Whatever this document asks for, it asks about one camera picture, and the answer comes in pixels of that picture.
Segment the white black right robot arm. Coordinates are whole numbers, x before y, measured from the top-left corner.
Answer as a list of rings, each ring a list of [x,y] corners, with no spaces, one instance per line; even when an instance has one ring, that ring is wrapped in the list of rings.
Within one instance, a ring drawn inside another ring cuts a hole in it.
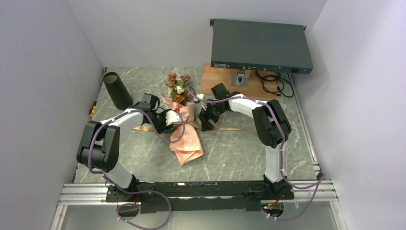
[[[256,133],[266,152],[264,194],[270,199],[277,198],[288,186],[282,175],[283,145],[292,131],[280,103],[277,100],[256,100],[239,92],[230,93],[222,83],[212,88],[215,100],[198,97],[191,87],[188,90],[194,100],[202,103],[198,115],[202,131],[213,130],[219,116],[227,111],[241,113],[254,120]]]

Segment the brown ribbon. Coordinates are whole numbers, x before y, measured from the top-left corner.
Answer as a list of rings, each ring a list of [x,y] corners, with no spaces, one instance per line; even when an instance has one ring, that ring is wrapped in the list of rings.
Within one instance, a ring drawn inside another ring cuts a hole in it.
[[[202,130],[202,125],[200,123],[190,122],[190,125],[192,125],[196,129]],[[133,130],[154,132],[154,128],[152,126],[136,126],[133,128]],[[256,133],[256,131],[251,130],[251,129],[229,127],[229,126],[215,126],[213,129],[211,129],[211,131],[249,131],[251,133]]]

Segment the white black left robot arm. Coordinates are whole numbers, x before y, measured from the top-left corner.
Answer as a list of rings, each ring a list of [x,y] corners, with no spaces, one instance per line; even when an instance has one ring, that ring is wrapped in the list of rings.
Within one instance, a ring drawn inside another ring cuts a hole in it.
[[[119,163],[122,134],[134,127],[149,124],[157,135],[169,131],[174,124],[184,124],[179,111],[164,109],[158,112],[158,97],[145,93],[142,100],[127,107],[122,113],[101,121],[89,121],[84,128],[76,159],[87,166],[90,173],[101,175],[119,190],[125,201],[132,201],[138,193],[138,179]]]

